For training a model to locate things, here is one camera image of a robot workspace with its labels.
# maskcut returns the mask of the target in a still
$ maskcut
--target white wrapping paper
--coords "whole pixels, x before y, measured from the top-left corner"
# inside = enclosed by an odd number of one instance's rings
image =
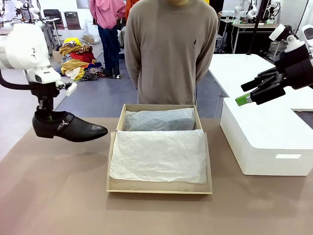
[[[195,126],[194,108],[125,113],[125,131],[188,131]]]
[[[205,184],[204,132],[117,131],[110,176],[122,180]]]

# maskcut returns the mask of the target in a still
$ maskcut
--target blue jeans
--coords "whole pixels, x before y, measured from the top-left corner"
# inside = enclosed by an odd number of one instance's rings
[[[103,46],[103,57],[105,63],[105,74],[108,76],[119,75],[119,47],[117,28],[103,29],[98,25],[99,35]]]

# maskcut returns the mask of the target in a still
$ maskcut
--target open cardboard box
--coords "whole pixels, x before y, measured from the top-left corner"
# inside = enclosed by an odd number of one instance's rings
[[[124,104],[117,131],[123,131],[125,112],[139,112],[139,111],[162,111],[172,109],[195,109],[195,130],[202,129],[197,108],[194,105],[143,105],[143,104]],[[111,144],[108,159],[108,177],[107,177],[107,191],[108,192],[138,192],[138,193],[172,193],[172,194],[212,194],[212,178],[211,166],[209,158],[209,148],[207,141],[205,142],[206,149],[206,184],[195,184],[186,182],[147,182],[147,181],[133,181],[133,180],[118,180],[110,176],[111,158],[113,155],[113,146],[116,132],[111,133]]]

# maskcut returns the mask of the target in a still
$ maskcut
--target man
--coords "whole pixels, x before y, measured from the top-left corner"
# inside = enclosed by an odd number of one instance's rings
[[[140,0],[130,10],[125,60],[140,104],[195,104],[218,18],[203,0]]]
[[[97,20],[99,35],[103,46],[105,74],[120,79],[119,53],[116,21],[125,16],[126,5],[123,0],[89,0],[92,17]]]

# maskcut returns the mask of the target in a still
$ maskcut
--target brown table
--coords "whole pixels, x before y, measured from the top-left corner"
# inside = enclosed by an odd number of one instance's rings
[[[117,118],[88,118],[114,131]],[[244,176],[218,119],[213,195],[106,193],[110,135],[87,143],[30,130],[0,163],[0,235],[310,235],[313,173]]]

